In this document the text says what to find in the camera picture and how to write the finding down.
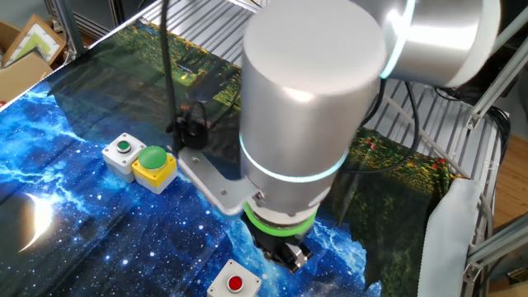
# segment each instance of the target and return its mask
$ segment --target table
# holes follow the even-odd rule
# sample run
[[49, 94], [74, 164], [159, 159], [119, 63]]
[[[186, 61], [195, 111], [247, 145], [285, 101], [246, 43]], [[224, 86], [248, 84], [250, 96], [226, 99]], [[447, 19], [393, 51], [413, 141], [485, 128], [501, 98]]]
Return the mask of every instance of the table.
[[[160, 2], [156, 2], [145, 8], [106, 38], [140, 17], [158, 23], [159, 5]], [[213, 54], [239, 64], [243, 28], [252, 14], [245, 7], [220, 0], [175, 1], [169, 11], [168, 28]], [[77, 66], [85, 62], [82, 58], [75, 61]], [[60, 210], [62, 215], [51, 225], [53, 232], [49, 231], [48, 238], [43, 237], [33, 249], [28, 247], [30, 253], [14, 251], [11, 258], [0, 261], [0, 277], [12, 280], [5, 283], [2, 292], [203, 295], [215, 273], [234, 257], [262, 277], [262, 296], [363, 294], [365, 250], [350, 239], [346, 224], [338, 228], [325, 214], [319, 216], [307, 242], [316, 257], [300, 273], [291, 275], [263, 259], [252, 245], [245, 226], [239, 221], [229, 222], [219, 217], [203, 197], [172, 199], [174, 196], [200, 197], [184, 177], [171, 185], [167, 192], [170, 195], [165, 193], [161, 197], [151, 195], [138, 185], [119, 182], [106, 170], [100, 156], [104, 145], [115, 138], [116, 131], [120, 133], [133, 127], [137, 131], [134, 133], [139, 133], [149, 144], [166, 143], [167, 136], [153, 133], [152, 127], [149, 129], [119, 113], [106, 113], [94, 120], [93, 116], [99, 116], [98, 105], [111, 111], [123, 102], [109, 101], [96, 92], [83, 89], [85, 86], [74, 83], [75, 80], [63, 86], [53, 84], [72, 67], [66, 65], [49, 78], [54, 90], [42, 82], [14, 101], [8, 113], [2, 113], [2, 123], [11, 123], [2, 125], [3, 132], [17, 146], [14, 150], [5, 148], [3, 152], [2, 161], [16, 166], [2, 165], [2, 178], [9, 178], [11, 188], [2, 189], [9, 199], [0, 203], [16, 213], [27, 201], [30, 204], [33, 201], [34, 205], [41, 205], [45, 214], [44, 210], [50, 206], [43, 201], [53, 201], [52, 205], [58, 207], [55, 211]], [[107, 73], [97, 70], [100, 69], [80, 68], [78, 74], [91, 82], [101, 76], [99, 83], [104, 83], [101, 80]], [[486, 182], [486, 194], [492, 200], [495, 162], [500, 151], [493, 125], [487, 122], [480, 132], [468, 132], [463, 128], [467, 106], [440, 101], [423, 85], [415, 84], [413, 89], [419, 94], [424, 130], [469, 174]], [[58, 95], [49, 96], [49, 91], [55, 94], [81, 92], [78, 99], [93, 101], [94, 106], [83, 105], [91, 109], [76, 109], [78, 102], [62, 100]], [[404, 109], [410, 109], [400, 82], [390, 81], [387, 91]], [[82, 119], [96, 121], [99, 125], [96, 128], [86, 126]], [[16, 123], [25, 124], [19, 127]], [[406, 145], [412, 141], [407, 123], [386, 102], [368, 127]], [[433, 154], [425, 144], [419, 151]], [[36, 192], [42, 196], [35, 197]], [[23, 269], [12, 271], [15, 266], [9, 263], [22, 263]], [[374, 283], [367, 294], [380, 295], [381, 287], [382, 284]]]

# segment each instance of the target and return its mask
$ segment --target starry space print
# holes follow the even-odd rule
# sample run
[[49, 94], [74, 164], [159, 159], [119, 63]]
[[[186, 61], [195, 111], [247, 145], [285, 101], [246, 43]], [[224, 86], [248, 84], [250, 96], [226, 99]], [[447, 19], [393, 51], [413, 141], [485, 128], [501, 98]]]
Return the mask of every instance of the starry space print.
[[[128, 127], [147, 130], [149, 123], [122, 117], [100, 131], [101, 142], [86, 140], [49, 91], [41, 82], [0, 112], [0, 215], [28, 196], [52, 214], [30, 247], [0, 253], [1, 296], [207, 296], [228, 259], [263, 279], [259, 296], [380, 296], [382, 284], [365, 288], [366, 251], [346, 224], [337, 227], [321, 211], [305, 242], [313, 257], [290, 274], [267, 261], [245, 224], [224, 218], [183, 173], [157, 196], [106, 168], [104, 147], [122, 132], [134, 135]], [[167, 138], [150, 137], [140, 140]], [[0, 247], [25, 228], [5, 221]]]

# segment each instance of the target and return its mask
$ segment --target green push button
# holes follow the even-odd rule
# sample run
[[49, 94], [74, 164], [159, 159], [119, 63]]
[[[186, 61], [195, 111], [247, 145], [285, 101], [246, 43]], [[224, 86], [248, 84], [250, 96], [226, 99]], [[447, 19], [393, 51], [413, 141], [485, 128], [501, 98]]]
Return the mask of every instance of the green push button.
[[166, 161], [167, 152], [165, 152], [163, 148], [157, 146], [144, 148], [141, 153], [139, 153], [139, 164], [150, 170], [160, 168]]
[[117, 151], [120, 153], [128, 153], [130, 151], [130, 143], [126, 140], [121, 140], [117, 143]]

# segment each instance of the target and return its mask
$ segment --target white fabric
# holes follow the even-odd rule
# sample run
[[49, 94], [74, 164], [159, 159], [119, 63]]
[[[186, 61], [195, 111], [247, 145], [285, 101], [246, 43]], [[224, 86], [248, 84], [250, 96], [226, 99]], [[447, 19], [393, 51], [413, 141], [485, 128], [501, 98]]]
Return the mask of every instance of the white fabric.
[[418, 297], [460, 297], [481, 192], [477, 181], [457, 178], [432, 212], [423, 245]]

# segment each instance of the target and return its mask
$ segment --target red push button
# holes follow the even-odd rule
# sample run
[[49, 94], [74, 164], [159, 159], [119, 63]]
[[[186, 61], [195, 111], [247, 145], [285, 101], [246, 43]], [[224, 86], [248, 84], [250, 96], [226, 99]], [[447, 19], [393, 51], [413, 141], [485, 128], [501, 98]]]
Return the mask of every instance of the red push button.
[[244, 283], [240, 276], [231, 276], [228, 280], [228, 289], [231, 293], [238, 293], [242, 290]]

